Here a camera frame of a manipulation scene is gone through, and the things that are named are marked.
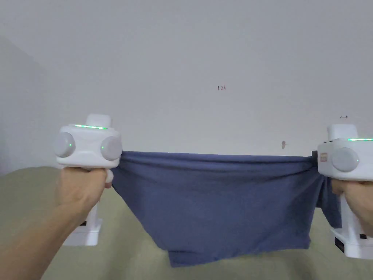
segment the green led light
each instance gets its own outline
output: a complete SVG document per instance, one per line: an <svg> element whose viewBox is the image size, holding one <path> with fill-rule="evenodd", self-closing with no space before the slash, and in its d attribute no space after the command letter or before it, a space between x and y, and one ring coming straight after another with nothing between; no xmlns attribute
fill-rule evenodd
<svg viewBox="0 0 373 280"><path fill-rule="evenodd" d="M373 139L364 139L364 138L350 138L349 141L373 141Z"/></svg>
<svg viewBox="0 0 373 280"><path fill-rule="evenodd" d="M81 125L81 124L76 124L76 127L85 127L85 128L97 128L97 129L107 129L107 127L93 127L90 125Z"/></svg>

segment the blue t-shirt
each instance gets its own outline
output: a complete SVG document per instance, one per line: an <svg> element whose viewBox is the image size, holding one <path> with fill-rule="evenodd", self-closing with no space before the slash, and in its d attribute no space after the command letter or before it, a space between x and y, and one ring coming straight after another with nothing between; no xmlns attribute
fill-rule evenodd
<svg viewBox="0 0 373 280"><path fill-rule="evenodd" d="M315 207L341 227L312 157L123 152L113 187L171 266L307 249Z"/></svg>

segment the beige bed sheet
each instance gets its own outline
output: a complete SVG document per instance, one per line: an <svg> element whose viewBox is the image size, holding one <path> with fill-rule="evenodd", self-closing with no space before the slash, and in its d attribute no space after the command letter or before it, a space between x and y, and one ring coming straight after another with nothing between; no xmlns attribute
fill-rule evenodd
<svg viewBox="0 0 373 280"><path fill-rule="evenodd" d="M37 221L53 205L54 168L27 168L0 179L0 243ZM288 250L262 255L171 268L167 252L144 231L122 198L105 190L99 207L103 218L99 244L62 247L44 280L98 279L373 279L373 261L346 258L332 243L328 223L316 210L309 250Z"/></svg>

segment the white wall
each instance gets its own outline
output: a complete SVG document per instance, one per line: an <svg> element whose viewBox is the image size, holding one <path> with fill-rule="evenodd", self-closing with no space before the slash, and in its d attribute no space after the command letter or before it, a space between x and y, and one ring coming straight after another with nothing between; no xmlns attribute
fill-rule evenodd
<svg viewBox="0 0 373 280"><path fill-rule="evenodd" d="M307 156L331 123L373 136L372 11L372 0L1 0L0 172L54 165L60 126L91 112L113 117L125 150Z"/></svg>

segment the hand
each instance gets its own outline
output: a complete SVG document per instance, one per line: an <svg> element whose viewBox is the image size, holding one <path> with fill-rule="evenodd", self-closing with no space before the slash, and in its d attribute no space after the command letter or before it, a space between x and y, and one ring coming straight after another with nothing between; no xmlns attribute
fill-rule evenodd
<svg viewBox="0 0 373 280"><path fill-rule="evenodd" d="M333 193L344 194L364 233L373 236L373 182L332 181Z"/></svg>
<svg viewBox="0 0 373 280"><path fill-rule="evenodd" d="M105 169L87 171L65 167L61 170L57 186L57 205L72 208L79 216L78 222L84 222L104 189L111 187L111 183L105 184L106 175Z"/></svg>

